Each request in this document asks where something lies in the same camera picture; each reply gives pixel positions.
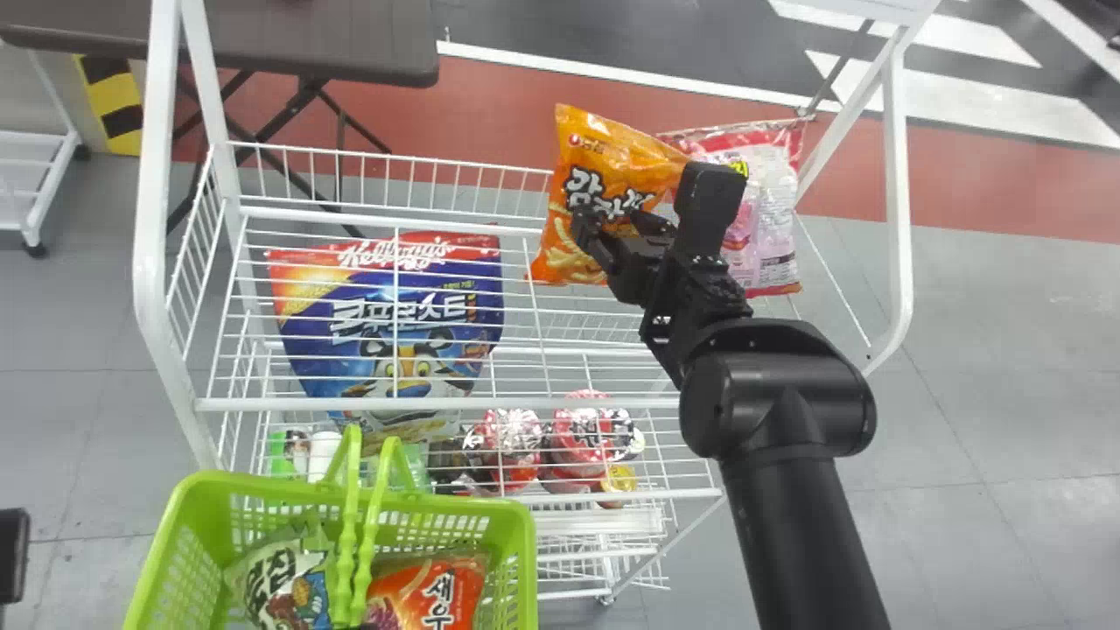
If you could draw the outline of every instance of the gray floor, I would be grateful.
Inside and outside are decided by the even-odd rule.
[[[192,469],[138,352],[134,178],[130,159],[73,165],[47,260],[0,234],[0,506],[34,519],[12,629],[119,627],[167,495]],[[822,248],[839,248],[838,276],[866,287],[856,309],[881,319],[881,225],[806,222]],[[875,443],[841,469],[895,628],[1117,628],[1120,248],[914,235],[914,325],[871,379]],[[544,604],[542,627],[755,627],[726,512],[665,571],[692,577],[633,589],[610,609]]]

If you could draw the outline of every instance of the robotic arm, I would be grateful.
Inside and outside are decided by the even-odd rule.
[[[681,391],[681,434],[718,462],[764,630],[888,630],[834,457],[867,447],[875,399],[812,325],[754,318],[719,257],[746,179],[689,163],[673,226],[634,213],[638,237],[577,209],[572,233]]]

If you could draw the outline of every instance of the black object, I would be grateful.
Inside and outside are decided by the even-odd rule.
[[[439,54],[431,4],[431,0],[208,0],[206,13],[215,62],[218,67],[241,71],[223,86],[223,100],[256,72],[301,77],[295,95],[256,133],[227,117],[230,133],[243,141],[265,142],[312,100],[319,99],[379,150],[391,152],[376,136],[347,115],[324,87],[330,80],[407,87],[435,85],[439,80]],[[7,2],[0,12],[0,38],[15,46],[93,55],[124,64],[123,59],[147,56],[150,15],[151,0]],[[181,80],[178,85],[197,101],[193,86]],[[200,120],[200,115],[190,117],[175,130],[172,138],[180,138]],[[237,151],[237,164],[248,159],[246,151]],[[282,160],[276,155],[261,151],[261,159],[283,173]],[[311,195],[310,185],[299,175],[287,175],[292,186],[308,198],[327,201],[321,195]],[[168,232],[190,210],[197,169],[192,182],[190,192],[168,216]],[[334,206],[320,207],[338,212]],[[351,235],[362,237],[351,225],[344,229]]]
[[[833,458],[875,434],[875,399],[859,370],[811,324],[755,319],[719,258],[746,179],[689,163],[680,223],[635,211],[638,237],[572,212],[576,242],[624,303],[645,309],[638,333],[681,390],[681,434],[719,463],[764,630],[885,630]]]
[[[0,510],[0,628],[3,628],[3,606],[24,599],[30,539],[31,517],[27,510]]]
[[[226,99],[232,96],[237,91],[237,89],[244,85],[245,82],[253,76],[253,74],[255,73],[251,71],[241,71],[237,74],[235,74],[228,82],[226,82],[225,85],[222,86],[221,91],[222,100],[225,101]],[[330,108],[330,110],[334,111],[336,115],[338,115],[340,126],[340,129],[338,131],[338,143],[339,143],[338,149],[343,148],[342,147],[343,131],[344,127],[348,126],[353,127],[354,130],[358,132],[358,135],[365,138],[365,140],[368,141],[371,145],[377,147],[377,149],[380,149],[382,152],[391,154],[392,150],[389,148],[388,145],[381,141],[381,139],[374,136],[373,132],[371,132],[368,129],[366,129],[361,123],[355,121],[349,114],[346,113],[345,110],[342,109],[340,105],[338,105],[338,103],[335,102],[334,99],[330,98],[329,94],[327,94],[324,91],[326,85],[327,85],[326,80],[300,78],[296,86],[296,93],[292,94],[290,99],[288,99],[288,102],[284,103],[283,106],[281,106],[280,110],[271,119],[269,119],[269,121],[265,122],[261,127],[260,131],[258,131],[256,133],[253,133],[248,129],[245,129],[244,127],[242,127],[240,123],[237,123],[236,120],[232,119],[228,114],[225,117],[225,126],[231,135],[233,135],[239,140],[242,140],[244,142],[262,142],[262,143],[268,142],[269,140],[272,139],[273,136],[276,136],[281,129],[283,129],[284,126],[291,122],[293,118],[299,115],[299,113],[302,112],[307,108],[307,105],[311,104],[311,102],[314,102],[315,99],[319,99],[328,108]],[[179,92],[185,94],[195,103],[198,102],[198,91],[195,89],[194,84],[188,78],[186,78],[181,73],[177,77],[177,86]],[[187,132],[197,127],[199,122],[202,122],[200,111],[195,113],[194,115],[185,120],[181,124],[175,128],[175,130],[171,133],[172,140],[177,140],[186,136]],[[295,186],[296,189],[298,189],[300,193],[307,195],[308,198],[319,202],[329,201],[323,195],[318,194],[318,192],[316,192],[300,174],[296,173],[290,168],[287,168],[283,164],[283,160],[277,157],[274,152],[268,149],[260,149],[258,151],[255,149],[246,147],[240,148],[236,151],[234,151],[234,164],[236,166],[241,166],[246,159],[250,158],[250,156],[254,154],[260,155],[261,161],[268,164],[278,173],[283,174],[288,178],[288,180],[291,182],[291,185]],[[186,215],[190,212],[190,204],[195,198],[195,192],[200,183],[200,176],[202,176],[202,174],[199,173],[200,168],[202,168],[202,160],[198,159],[195,161],[195,173],[190,178],[190,189],[183,197],[183,201],[179,202],[179,205],[176,206],[176,209],[171,211],[167,216],[168,234],[175,231],[175,229],[179,225],[183,219],[186,217]],[[337,192],[338,189],[340,189],[340,184],[336,183],[336,194],[338,194]],[[321,207],[326,212],[335,212],[335,213],[342,212],[337,206],[324,204],[320,205],[319,207]],[[346,230],[346,232],[354,238],[357,239],[363,238],[362,232],[360,232],[357,228],[354,228],[353,225],[343,225],[343,229]]]
[[[37,245],[27,244],[27,241],[22,241],[20,244],[24,245],[24,251],[27,256],[30,256],[35,260],[41,260],[47,257],[47,247],[43,243]]]

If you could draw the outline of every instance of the red snack bag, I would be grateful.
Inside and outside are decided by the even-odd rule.
[[[486,578],[478,554],[439,553],[374,560],[362,628],[470,630]]]

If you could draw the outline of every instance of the wire basket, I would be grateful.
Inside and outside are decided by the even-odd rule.
[[[367,490],[358,487],[361,432],[356,426],[347,427],[319,483],[221,471],[186,478],[171,493],[124,628],[245,623],[240,601],[223,580],[223,568],[262,536],[309,512],[317,513],[327,535],[338,540],[338,580],[330,596],[336,628],[361,622],[365,597],[358,594],[372,581],[377,554],[435,552],[464,544],[489,554],[475,627],[536,628],[535,530],[529,509],[501,499],[421,494],[399,445],[396,438],[385,442],[376,482]],[[394,479],[407,485],[403,492],[388,488],[392,466],[400,473]]]

